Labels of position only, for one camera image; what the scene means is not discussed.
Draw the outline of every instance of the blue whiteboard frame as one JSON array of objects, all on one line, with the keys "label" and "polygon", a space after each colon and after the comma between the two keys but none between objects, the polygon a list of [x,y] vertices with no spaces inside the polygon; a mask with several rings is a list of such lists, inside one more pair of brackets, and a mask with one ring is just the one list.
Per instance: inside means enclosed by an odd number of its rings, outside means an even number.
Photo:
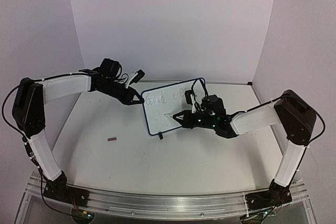
[{"label": "blue whiteboard frame", "polygon": [[[179,84],[181,84],[181,83],[186,83],[186,82],[196,81],[196,80],[203,80],[204,85],[206,85],[206,83],[205,83],[205,79],[204,79],[203,77],[199,77],[199,78],[195,78],[195,79],[191,79],[191,80],[180,81],[180,82],[177,82],[177,83],[168,84],[168,85],[161,86],[161,87],[157,87],[157,88],[153,88],[153,89],[146,89],[146,90],[144,90],[144,91],[141,92],[141,97],[144,98],[142,95],[143,95],[145,92],[148,92],[148,91],[152,91],[152,90],[156,90],[156,89],[162,89],[162,88],[167,88],[167,87],[170,87],[170,86],[179,85]],[[143,113],[144,113],[144,115],[145,115],[145,120],[146,120],[146,125],[147,125],[147,131],[148,131],[148,134],[149,134],[150,136],[157,136],[159,133],[156,133],[156,134],[151,134],[151,133],[150,133],[144,103],[142,104],[142,109],[143,109]],[[173,128],[173,129],[170,129],[170,130],[167,130],[167,131],[162,131],[161,133],[165,133],[165,132],[168,132],[168,131],[173,131],[173,130],[179,129],[179,128],[181,128],[181,127],[182,127],[182,126],[180,126],[180,127],[176,127],[176,128]]]}]

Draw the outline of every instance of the whiteboard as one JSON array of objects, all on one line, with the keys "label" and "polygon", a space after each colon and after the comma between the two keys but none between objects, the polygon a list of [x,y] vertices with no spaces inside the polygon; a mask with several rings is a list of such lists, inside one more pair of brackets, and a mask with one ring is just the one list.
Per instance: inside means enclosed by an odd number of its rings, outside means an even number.
[{"label": "whiteboard", "polygon": [[183,81],[158,87],[155,89],[144,90],[141,93],[145,100],[143,104],[143,112],[146,118],[148,133],[151,136],[158,135],[159,132],[167,132],[181,125],[172,118],[173,114],[183,110],[191,110],[192,106],[186,103],[184,92],[191,89],[194,85],[195,100],[201,104],[202,98],[205,96],[202,84],[199,81],[203,78]]}]

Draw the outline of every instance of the white wall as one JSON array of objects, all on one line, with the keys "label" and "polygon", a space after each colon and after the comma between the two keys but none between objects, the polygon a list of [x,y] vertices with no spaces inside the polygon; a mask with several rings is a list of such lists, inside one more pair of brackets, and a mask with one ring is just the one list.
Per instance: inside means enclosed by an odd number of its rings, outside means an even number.
[{"label": "white wall", "polygon": [[85,66],[146,79],[252,81],[273,0],[71,0]]},{"label": "white wall", "polygon": [[[0,0],[0,20],[1,103],[23,77],[40,78],[83,68],[70,0]],[[68,97],[47,105],[50,143],[74,101],[75,97]],[[12,104],[10,99],[8,118]],[[7,224],[14,221],[33,165],[20,135],[2,118],[0,132],[0,223]]]},{"label": "white wall", "polygon": [[336,0],[275,0],[254,77],[263,101],[293,89],[327,123],[325,135],[311,144],[300,169],[318,222],[325,224],[335,223],[335,38]]}]

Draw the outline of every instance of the whiteboard with blue border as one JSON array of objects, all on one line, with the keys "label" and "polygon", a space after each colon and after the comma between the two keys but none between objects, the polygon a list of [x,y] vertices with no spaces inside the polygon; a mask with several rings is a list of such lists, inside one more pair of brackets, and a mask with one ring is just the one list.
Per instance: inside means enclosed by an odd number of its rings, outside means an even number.
[{"label": "whiteboard with blue border", "polygon": [[[192,106],[186,103],[185,91],[190,90],[196,80],[205,80],[196,78],[193,80],[182,81],[155,89],[144,90],[141,93],[144,99],[143,112],[146,118],[148,133],[151,136],[158,135],[177,128],[181,125],[171,116],[183,110],[191,110]],[[194,85],[195,99],[201,104],[205,96],[202,84],[196,81]]]}]

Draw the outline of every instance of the white table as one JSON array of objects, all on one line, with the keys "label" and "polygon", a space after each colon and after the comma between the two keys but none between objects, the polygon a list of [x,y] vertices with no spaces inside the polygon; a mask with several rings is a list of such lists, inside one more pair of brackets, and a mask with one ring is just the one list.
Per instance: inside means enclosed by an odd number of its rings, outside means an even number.
[{"label": "white table", "polygon": [[[139,93],[167,83],[140,82]],[[245,85],[207,84],[227,113],[258,105]],[[116,141],[107,139],[117,137]],[[237,138],[207,129],[149,136],[141,105],[99,92],[82,94],[53,150],[68,183],[141,194],[218,194],[266,188],[282,154],[270,127]]]}]

